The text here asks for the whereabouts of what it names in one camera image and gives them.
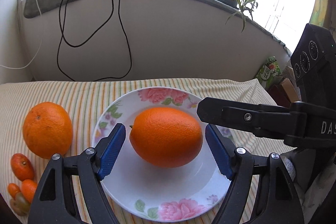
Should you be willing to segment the green-brown plum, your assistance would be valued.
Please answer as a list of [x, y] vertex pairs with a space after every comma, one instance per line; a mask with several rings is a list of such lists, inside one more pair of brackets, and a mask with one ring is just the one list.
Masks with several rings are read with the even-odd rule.
[[21, 209], [21, 211], [26, 214], [29, 213], [31, 204], [25, 199], [21, 192], [16, 194], [15, 203], [17, 204], [17, 207]]

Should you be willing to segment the large rough orange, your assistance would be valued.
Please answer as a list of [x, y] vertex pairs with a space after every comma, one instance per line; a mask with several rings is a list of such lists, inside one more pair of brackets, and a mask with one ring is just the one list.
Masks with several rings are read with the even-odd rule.
[[72, 121], [62, 106], [42, 102], [26, 115], [22, 133], [26, 146], [35, 155], [43, 159], [56, 153], [63, 156], [72, 144]]

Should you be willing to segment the floral white plate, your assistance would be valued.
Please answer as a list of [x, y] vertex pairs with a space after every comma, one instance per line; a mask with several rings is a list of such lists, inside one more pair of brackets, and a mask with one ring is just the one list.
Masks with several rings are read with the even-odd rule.
[[[116, 123], [131, 131], [136, 116], [153, 107], [179, 109], [197, 118], [201, 99], [166, 87], [142, 88], [116, 99], [100, 116], [91, 140], [94, 147]], [[108, 195], [128, 212], [160, 222], [197, 217], [222, 200], [230, 181], [221, 174], [207, 143], [198, 156], [178, 168], [161, 168], [141, 159], [125, 139], [112, 172], [101, 182]]]

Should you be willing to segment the smooth orange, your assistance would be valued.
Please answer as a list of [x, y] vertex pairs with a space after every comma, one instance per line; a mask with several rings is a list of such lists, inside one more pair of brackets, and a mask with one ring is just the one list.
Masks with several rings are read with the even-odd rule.
[[200, 123], [190, 114], [170, 107], [139, 113], [129, 135], [136, 153], [152, 165], [176, 168], [193, 161], [203, 145]]

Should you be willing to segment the brown kiwi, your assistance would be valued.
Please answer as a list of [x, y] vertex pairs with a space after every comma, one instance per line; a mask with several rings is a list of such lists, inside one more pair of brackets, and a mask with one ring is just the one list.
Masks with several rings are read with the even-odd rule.
[[27, 215], [27, 206], [24, 202], [16, 201], [14, 199], [10, 200], [10, 207], [13, 212], [18, 216]]

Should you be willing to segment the cardboard box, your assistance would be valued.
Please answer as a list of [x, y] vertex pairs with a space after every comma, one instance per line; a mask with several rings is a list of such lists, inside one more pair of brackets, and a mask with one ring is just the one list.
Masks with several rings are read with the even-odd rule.
[[268, 94], [278, 106], [289, 107], [291, 103], [300, 101], [299, 96], [290, 79], [285, 78], [279, 84], [273, 85]]

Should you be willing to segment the green snack bag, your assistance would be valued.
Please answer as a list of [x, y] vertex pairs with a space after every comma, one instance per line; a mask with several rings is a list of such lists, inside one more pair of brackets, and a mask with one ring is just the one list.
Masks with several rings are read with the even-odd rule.
[[258, 79], [260, 85], [265, 89], [269, 89], [281, 76], [281, 69], [276, 57], [268, 57], [265, 63], [260, 67], [255, 78]]

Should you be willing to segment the reddish mandarin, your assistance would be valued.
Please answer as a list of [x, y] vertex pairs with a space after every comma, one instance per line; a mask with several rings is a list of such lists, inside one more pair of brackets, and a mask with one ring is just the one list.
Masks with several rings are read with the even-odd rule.
[[10, 165], [13, 174], [19, 181], [34, 179], [35, 172], [33, 166], [25, 155], [21, 153], [15, 153], [11, 157]]

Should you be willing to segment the tiny orange mandarin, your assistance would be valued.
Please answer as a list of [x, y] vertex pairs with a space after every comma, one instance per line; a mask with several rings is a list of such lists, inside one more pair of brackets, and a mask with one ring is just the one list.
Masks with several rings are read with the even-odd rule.
[[13, 199], [15, 199], [16, 195], [21, 192], [20, 187], [14, 183], [8, 184], [7, 191]]

